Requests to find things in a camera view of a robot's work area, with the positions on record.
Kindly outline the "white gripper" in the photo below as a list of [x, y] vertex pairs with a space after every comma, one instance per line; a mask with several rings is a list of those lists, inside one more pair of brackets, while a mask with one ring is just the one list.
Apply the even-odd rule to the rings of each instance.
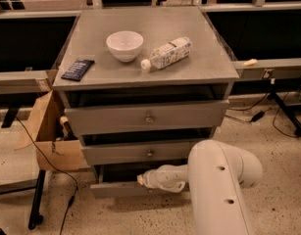
[[158, 188], [157, 170], [147, 170], [143, 175], [137, 175], [137, 182], [147, 188]]

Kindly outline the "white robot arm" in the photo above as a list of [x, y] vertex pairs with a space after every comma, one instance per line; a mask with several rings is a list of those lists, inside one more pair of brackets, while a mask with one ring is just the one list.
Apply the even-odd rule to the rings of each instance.
[[252, 153], [204, 140], [193, 146], [187, 164], [150, 169], [137, 182], [173, 193], [188, 186], [196, 235], [255, 235], [241, 189], [255, 186], [262, 176], [263, 167]]

